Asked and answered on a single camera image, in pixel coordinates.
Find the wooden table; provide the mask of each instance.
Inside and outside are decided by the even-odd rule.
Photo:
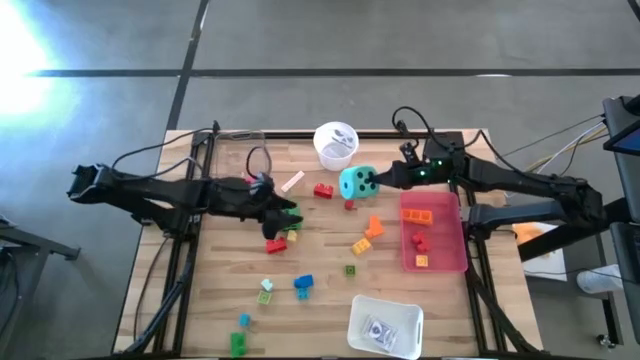
[[[166,139],[183,133],[169,131]],[[476,130],[466,129],[463,133],[468,142]],[[187,156],[190,139],[186,137],[166,146],[159,169]],[[392,160],[402,159],[398,151],[402,142],[363,140],[352,164],[369,164],[378,171],[385,171]],[[246,145],[227,141],[216,146],[221,146],[216,148],[216,152],[227,154],[216,164],[218,174],[240,172],[244,167]],[[304,216],[298,241],[289,243],[289,249],[283,253],[267,255],[260,225],[255,221],[241,223],[237,219],[205,216],[182,356],[229,356],[230,333],[240,331],[238,316],[246,312],[252,319],[247,333],[247,356],[369,357],[372,354],[350,348],[346,339],[351,301],[357,294],[422,307],[425,316],[422,356],[470,356],[478,353],[463,274],[415,274],[402,270],[398,241],[398,190],[383,188],[375,198],[357,200],[358,209],[348,212],[344,210],[344,200],[339,195],[338,173],[322,169],[311,140],[269,140],[268,147],[278,192],[280,186],[297,171],[303,170],[306,174],[302,184],[294,188],[290,196],[298,202]],[[493,154],[482,140],[468,151],[480,158],[493,160]],[[176,169],[164,179],[184,177],[185,168]],[[313,186],[319,182],[334,186],[336,192],[332,200],[313,196]],[[413,191],[448,189],[436,185]],[[499,191],[477,194],[477,200],[496,206],[505,203],[504,195]],[[356,257],[351,246],[363,237],[370,215],[380,217],[386,233],[372,241],[372,250]],[[141,287],[162,241],[157,228],[144,228],[115,342],[116,351],[132,342],[133,317]],[[487,246],[498,302],[525,338],[541,348],[513,236],[504,232],[494,233]],[[147,325],[160,304],[169,248],[165,246],[152,273],[138,332]],[[347,264],[356,265],[355,278],[345,277],[343,271]],[[300,302],[292,281],[303,274],[313,274],[315,286],[310,299]],[[264,278],[274,283],[271,303],[266,306],[256,302],[260,282]],[[167,348],[171,347],[176,311],[174,309],[169,319]],[[486,311],[483,311],[483,318],[489,343],[492,344]]]

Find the green lego brick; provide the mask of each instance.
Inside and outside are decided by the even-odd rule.
[[[231,357],[237,358],[247,353],[244,333],[231,333]]]
[[[348,277],[356,276],[356,266],[355,265],[345,265],[344,274]]]
[[[258,294],[258,302],[262,305],[267,305],[269,304],[269,301],[271,301],[271,293],[260,291]]]
[[[300,207],[299,206],[296,206],[293,209],[284,209],[282,211],[286,212],[289,215],[298,215],[298,216],[300,216]],[[300,221],[297,224],[289,225],[286,228],[282,229],[282,231],[300,230],[301,227],[302,227],[302,221]]]

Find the concrete floor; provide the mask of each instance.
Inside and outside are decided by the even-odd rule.
[[[77,164],[108,163],[159,142],[178,85],[174,77],[16,74],[181,69],[199,4],[0,1],[0,40],[8,44],[0,57],[0,213],[25,230],[82,247],[76,262],[50,258],[16,332],[16,350],[2,358],[109,353],[140,227],[115,208],[73,204],[64,192]],[[624,0],[212,0],[194,68],[637,67],[639,35],[640,22]],[[435,127],[488,128],[506,152],[601,113],[605,97],[637,93],[640,77],[633,76],[193,78],[177,128],[213,119],[225,128],[314,128],[329,120],[390,128],[392,111],[412,105]],[[582,129],[509,159],[526,166]],[[147,173],[157,159],[150,151],[122,166]],[[549,171],[561,171],[566,161]],[[588,179],[605,200],[621,195],[613,156],[598,144],[578,151],[569,174]],[[595,252],[592,245],[572,246],[567,257]],[[605,247],[615,263],[606,237]],[[548,292],[532,298],[546,350],[638,358],[623,296],[616,301],[626,344],[611,352],[594,342],[606,331],[598,301]]]

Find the pink plastic tray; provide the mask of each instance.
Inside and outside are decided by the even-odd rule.
[[[464,272],[467,256],[464,234],[460,221],[458,197],[447,192],[403,192],[400,194],[400,219],[402,209],[429,210],[433,225],[419,225],[401,220],[402,266],[409,272]],[[416,251],[411,237],[422,231],[431,245],[424,254]],[[426,255],[429,266],[416,266],[416,255]]]

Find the blue block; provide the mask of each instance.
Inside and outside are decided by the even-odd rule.
[[[298,289],[298,300],[307,300],[309,298],[309,289],[308,288],[300,288]]]
[[[249,314],[240,314],[240,318],[238,319],[238,323],[240,324],[240,326],[249,326],[249,323],[251,322],[251,317],[249,316]]]
[[[377,175],[372,166],[354,166],[340,173],[340,195],[347,200],[362,199],[375,196],[380,185],[369,181],[369,177]]]
[[[313,276],[311,276],[311,274],[302,275],[299,278],[293,280],[293,287],[295,287],[296,289],[307,288],[310,286],[313,286]]]

